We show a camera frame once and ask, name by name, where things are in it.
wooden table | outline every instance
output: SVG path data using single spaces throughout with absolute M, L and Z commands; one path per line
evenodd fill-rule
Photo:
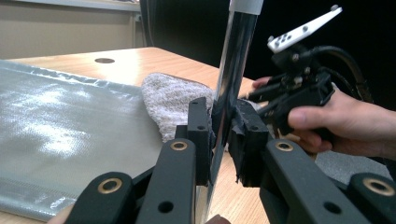
M 148 74 L 160 72 L 198 81 L 214 90 L 219 77 L 219 69 L 216 67 L 156 48 L 121 49 L 11 61 L 136 86 L 140 86 Z M 251 91 L 251 83 L 252 80 L 244 78 L 240 93 Z M 226 152 L 219 170 L 209 218 L 221 214 L 233 224 L 269 223 L 259 197 L 259 189 L 243 188 L 235 180 L 233 161 Z M 42 222 L 0 212 L 0 223 Z

human hand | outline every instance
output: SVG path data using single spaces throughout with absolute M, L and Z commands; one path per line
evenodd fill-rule
M 48 224 L 64 224 L 69 216 L 70 212 L 73 209 L 73 204 L 67 206 L 64 210 L 58 213 L 55 217 L 53 217 Z M 221 217 L 220 215 L 215 215 L 210 220 L 206 222 L 206 224 L 231 224 L 226 218 Z
M 269 77 L 253 82 L 265 85 Z M 358 101 L 336 90 L 325 106 L 300 106 L 289 113 L 289 126 L 300 137 L 298 144 L 313 153 L 326 150 L 396 160 L 396 112 Z M 327 128 L 331 142 L 311 131 Z

white wall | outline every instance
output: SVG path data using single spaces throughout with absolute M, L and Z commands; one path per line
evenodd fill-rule
M 135 13 L 1 1 L 0 59 L 143 47 Z

gray towel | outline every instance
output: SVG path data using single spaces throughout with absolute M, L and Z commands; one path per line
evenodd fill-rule
M 177 125 L 187 124 L 191 100 L 206 97 L 207 109 L 213 105 L 213 90 L 179 77 L 152 73 L 143 80 L 141 88 L 148 114 L 159 126 L 164 142 L 175 138 Z

metal pole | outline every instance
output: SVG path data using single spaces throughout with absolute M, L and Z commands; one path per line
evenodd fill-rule
M 262 11 L 263 0 L 232 0 L 227 32 L 221 55 L 220 74 L 212 109 L 213 131 L 217 142 L 212 159 L 210 177 L 212 183 L 198 188 L 196 223 L 205 223 L 214 187 L 219 173 L 224 147 L 235 112 L 236 100 L 242 83 L 248 49 L 253 37 L 257 17 Z

